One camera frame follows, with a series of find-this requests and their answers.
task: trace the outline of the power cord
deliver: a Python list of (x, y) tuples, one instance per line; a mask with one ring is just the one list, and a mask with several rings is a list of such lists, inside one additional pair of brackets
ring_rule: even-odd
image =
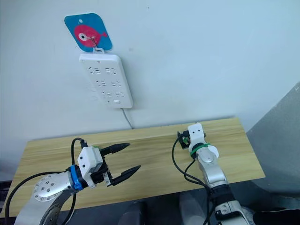
[(122, 112), (123, 112), (123, 115), (124, 115), (125, 119), (127, 120), (128, 124), (130, 125), (131, 129), (134, 130), (133, 126), (131, 125), (131, 123), (130, 123), (130, 121), (129, 121), (129, 119), (128, 119), (126, 113), (125, 113), (125, 110), (124, 110), (124, 109), (121, 109), (121, 110), (122, 110)]
[(188, 169), (192, 166), (192, 164), (194, 164), (195, 162), (195, 159), (193, 159), (193, 161), (186, 167), (185, 171), (181, 170), (179, 168), (179, 166), (177, 165), (176, 161), (175, 161), (175, 157), (174, 157), (174, 150), (175, 150), (175, 146), (176, 146), (176, 143), (179, 141), (179, 139), (182, 138), (182, 136), (178, 136), (176, 141), (174, 142), (173, 144), (173, 147), (172, 147), (172, 161), (174, 163), (174, 166), (177, 168), (177, 170), (182, 173), (184, 175), (184, 178), (191, 182), (191, 183), (194, 183), (194, 184), (198, 184), (198, 185), (201, 185), (205, 188), (206, 190), (206, 193), (207, 193), (207, 198), (206, 198), (206, 219), (203, 223), (203, 225), (210, 225), (210, 217), (214, 211), (214, 205), (212, 206), (211, 210), (210, 210), (210, 200), (209, 200), (209, 195), (210, 195), (210, 187), (208, 187), (205, 183), (203, 183), (201, 180), (199, 180), (198, 178), (188, 174)]
[[(80, 144), (81, 144), (81, 147), (87, 147), (87, 143), (85, 142), (84, 139), (82, 138), (75, 138), (72, 143), (71, 143), (71, 160), (72, 160), (72, 164), (74, 165), (75, 164), (75, 157), (74, 157), (74, 145), (75, 145), (75, 142), (76, 141), (80, 141)], [(53, 173), (62, 173), (63, 171), (59, 171), (59, 172), (41, 172), (41, 173), (37, 173), (35, 175), (32, 175), (28, 178), (26, 178), (25, 180), (21, 181), (14, 189), (13, 191), (10, 193), (7, 201), (6, 201), (6, 205), (5, 205), (5, 225), (8, 225), (8, 220), (9, 220), (9, 206), (10, 206), (10, 202), (14, 196), (14, 194), (17, 192), (17, 190), (23, 185), (25, 184), (27, 181), (35, 178), (35, 177), (39, 177), (39, 176), (43, 176), (43, 175), (49, 175), (49, 174), (53, 174)], [(66, 225), (72, 215), (74, 214), (74, 207), (75, 207), (75, 203), (76, 203), (76, 194), (73, 195), (73, 200), (72, 200), (72, 205), (71, 205), (71, 208), (70, 208), (70, 211), (66, 217), (66, 219), (62, 222), (61, 225)]]

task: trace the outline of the blue sticker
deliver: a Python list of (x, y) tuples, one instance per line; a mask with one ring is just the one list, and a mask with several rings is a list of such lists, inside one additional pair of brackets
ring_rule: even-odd
[(104, 50), (113, 46), (101, 17), (95, 13), (66, 16), (65, 24), (85, 52), (92, 52), (95, 46)]

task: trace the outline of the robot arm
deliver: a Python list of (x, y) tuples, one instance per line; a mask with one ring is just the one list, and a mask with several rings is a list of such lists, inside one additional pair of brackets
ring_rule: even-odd
[(87, 186), (96, 187), (105, 181), (107, 186), (117, 185), (131, 177), (141, 166), (122, 172), (113, 179), (105, 155), (118, 152), (128, 143), (115, 144), (99, 150), (81, 142), (82, 151), (77, 159), (79, 166), (71, 165), (65, 172), (43, 177), (34, 186), (31, 198), (16, 218), (15, 225), (56, 225), (60, 209), (72, 195)]
[(240, 203), (234, 198), (226, 176), (218, 164), (218, 150), (206, 143), (205, 133), (200, 123), (178, 133), (182, 148), (187, 148), (192, 158), (199, 163), (203, 179), (210, 188), (210, 201), (215, 206), (215, 215), (219, 225), (249, 225)]

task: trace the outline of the wooden table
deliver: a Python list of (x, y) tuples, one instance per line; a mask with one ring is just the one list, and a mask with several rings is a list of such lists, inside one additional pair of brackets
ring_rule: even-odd
[[(106, 187), (100, 183), (96, 188), (85, 188), (77, 194), (75, 208), (85, 208), (122, 201), (164, 195), (201, 188), (187, 182), (173, 165), (171, 148), (177, 131), (187, 130), (190, 124), (124, 130), (93, 135), (77, 135), (87, 140), (89, 145), (100, 148), (114, 143), (131, 143), (123, 151), (106, 156), (113, 177), (136, 165), (142, 167), (127, 181)], [(207, 134), (206, 140), (215, 145), (220, 153), (218, 159), (229, 182), (253, 180), (264, 177), (261, 166), (238, 119), (202, 122)], [(23, 179), (45, 171), (64, 171), (71, 165), (70, 145), (74, 137), (53, 138), (30, 141), (23, 153), (9, 192)], [(80, 152), (79, 142), (75, 145), (75, 158)], [(178, 144), (175, 158), (181, 168), (190, 162), (188, 150)], [(189, 172), (201, 178), (202, 172), (195, 163)], [(33, 185), (39, 178), (24, 184), (15, 194), (10, 205), (10, 216), (16, 216), (29, 200)], [(68, 210), (72, 198), (65, 203)]]

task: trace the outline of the white power strip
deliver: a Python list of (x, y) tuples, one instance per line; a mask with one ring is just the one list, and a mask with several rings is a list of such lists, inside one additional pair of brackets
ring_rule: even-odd
[(79, 61), (109, 107), (132, 108), (132, 97), (121, 59), (117, 55), (82, 53)]

